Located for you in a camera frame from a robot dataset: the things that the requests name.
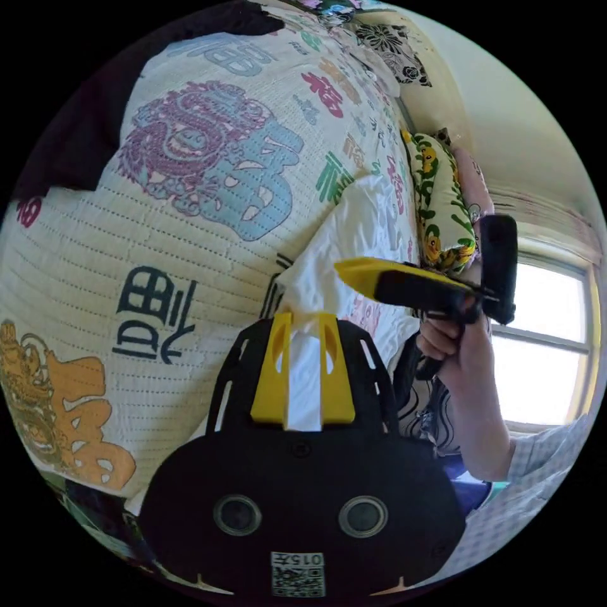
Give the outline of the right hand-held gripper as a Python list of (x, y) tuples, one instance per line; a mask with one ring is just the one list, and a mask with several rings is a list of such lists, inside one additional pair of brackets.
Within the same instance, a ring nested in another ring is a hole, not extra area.
[(499, 319), (499, 294), (410, 263), (373, 257), (336, 262), (339, 278), (374, 301), (423, 313), (417, 347), (423, 356), (416, 378), (429, 381), (494, 380), (488, 321)]

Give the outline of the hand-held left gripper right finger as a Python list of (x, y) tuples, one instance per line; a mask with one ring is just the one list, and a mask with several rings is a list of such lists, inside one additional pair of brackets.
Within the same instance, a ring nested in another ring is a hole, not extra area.
[(355, 420), (355, 407), (338, 322), (334, 315), (328, 313), (319, 314), (318, 321), (321, 422), (352, 423)]

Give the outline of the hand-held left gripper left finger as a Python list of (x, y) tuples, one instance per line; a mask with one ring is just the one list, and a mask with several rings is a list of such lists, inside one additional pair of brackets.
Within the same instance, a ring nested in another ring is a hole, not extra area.
[(290, 342), (292, 314), (276, 314), (250, 409), (256, 423), (287, 423), (290, 399)]

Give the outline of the person's right hand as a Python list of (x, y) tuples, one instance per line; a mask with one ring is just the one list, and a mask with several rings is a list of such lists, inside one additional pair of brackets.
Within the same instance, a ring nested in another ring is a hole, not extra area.
[(447, 360), (458, 359), (468, 328), (477, 324), (487, 328), (479, 297), (465, 297), (462, 303), (425, 312), (415, 342), (423, 360), (416, 378), (429, 381), (441, 372)]

